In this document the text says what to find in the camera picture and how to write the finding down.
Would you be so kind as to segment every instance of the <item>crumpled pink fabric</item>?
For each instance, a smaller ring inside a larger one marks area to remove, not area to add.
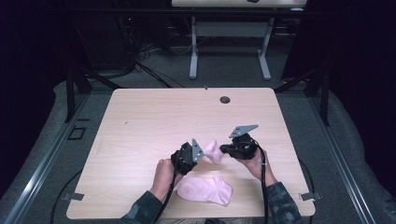
[[[224,182],[222,176],[213,178],[184,177],[177,194],[186,200],[227,204],[231,200],[233,188]]]
[[[224,156],[224,153],[222,153],[220,150],[220,145],[218,144],[218,141],[214,141],[214,142],[210,143],[204,149],[204,153],[215,164],[220,164],[221,158]]]

